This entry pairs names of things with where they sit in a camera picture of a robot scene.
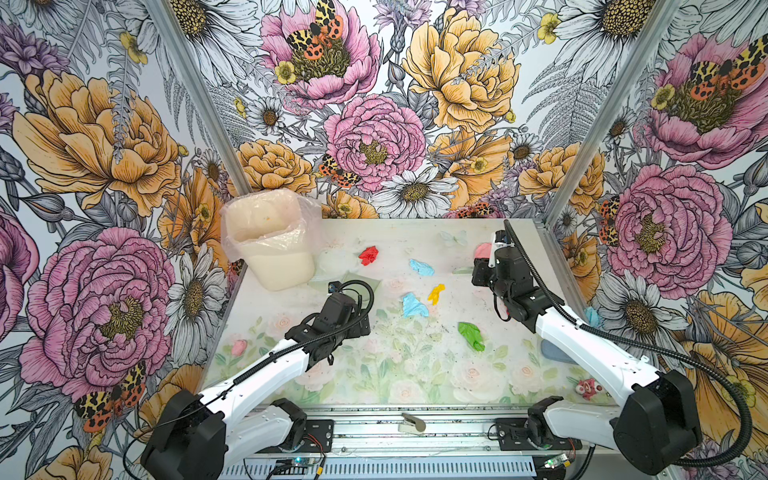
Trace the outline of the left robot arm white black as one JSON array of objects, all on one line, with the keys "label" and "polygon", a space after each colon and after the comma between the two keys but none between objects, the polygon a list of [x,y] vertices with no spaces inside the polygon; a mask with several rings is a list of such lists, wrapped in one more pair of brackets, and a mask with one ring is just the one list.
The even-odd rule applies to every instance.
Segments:
[{"label": "left robot arm white black", "polygon": [[174,394],[150,431],[140,465],[154,479],[216,479],[253,453],[295,449],[306,430],[305,413],[289,400],[264,400],[330,362],[345,340],[369,335],[374,299],[367,283],[333,282],[321,310],[243,372],[197,394]]}]

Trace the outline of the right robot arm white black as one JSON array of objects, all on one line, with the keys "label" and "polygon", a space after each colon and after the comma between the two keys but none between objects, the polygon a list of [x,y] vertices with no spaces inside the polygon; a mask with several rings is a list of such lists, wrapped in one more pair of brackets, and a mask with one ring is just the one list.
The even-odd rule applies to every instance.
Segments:
[{"label": "right robot arm white black", "polygon": [[588,332],[586,322],[540,285],[517,246],[480,245],[472,283],[491,291],[501,320],[514,320],[553,344],[613,399],[611,407],[576,404],[561,396],[538,401],[529,407],[524,428],[531,445],[544,449],[562,439],[578,439],[615,450],[637,470],[656,475],[702,442],[690,381]]}]

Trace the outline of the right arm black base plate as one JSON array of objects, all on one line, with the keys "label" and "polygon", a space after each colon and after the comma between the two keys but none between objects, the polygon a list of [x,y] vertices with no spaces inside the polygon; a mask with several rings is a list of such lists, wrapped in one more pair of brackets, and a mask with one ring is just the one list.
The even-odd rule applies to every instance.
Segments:
[{"label": "right arm black base plate", "polygon": [[493,421],[487,431],[502,451],[578,451],[582,442],[555,436],[538,420],[523,417],[502,417]]}]

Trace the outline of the green dustpan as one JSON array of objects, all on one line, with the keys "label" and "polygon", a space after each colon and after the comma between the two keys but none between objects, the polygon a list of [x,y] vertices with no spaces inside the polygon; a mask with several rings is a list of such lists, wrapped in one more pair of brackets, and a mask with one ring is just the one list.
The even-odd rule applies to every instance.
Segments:
[{"label": "green dustpan", "polygon": [[371,273],[366,273],[362,265],[333,267],[319,266],[316,269],[315,276],[309,280],[307,287],[319,295],[328,296],[328,286],[332,282],[345,283],[357,280],[367,283],[371,289],[376,292],[381,283],[380,278],[376,278]]}]

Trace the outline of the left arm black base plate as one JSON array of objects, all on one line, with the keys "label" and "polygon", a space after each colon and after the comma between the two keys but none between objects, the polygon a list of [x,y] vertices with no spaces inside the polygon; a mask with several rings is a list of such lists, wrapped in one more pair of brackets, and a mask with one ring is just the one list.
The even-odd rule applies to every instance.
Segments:
[{"label": "left arm black base plate", "polygon": [[286,439],[278,446],[283,452],[330,453],[335,422],[330,419],[309,419],[296,422]]}]

